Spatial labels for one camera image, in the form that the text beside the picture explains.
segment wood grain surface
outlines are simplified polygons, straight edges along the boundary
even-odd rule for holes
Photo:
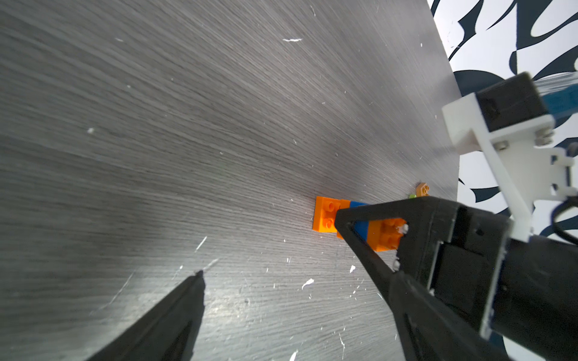
[[[403,359],[311,224],[316,195],[455,199],[425,0],[1,0],[0,24],[1,359],[83,360],[217,258],[194,360]]]

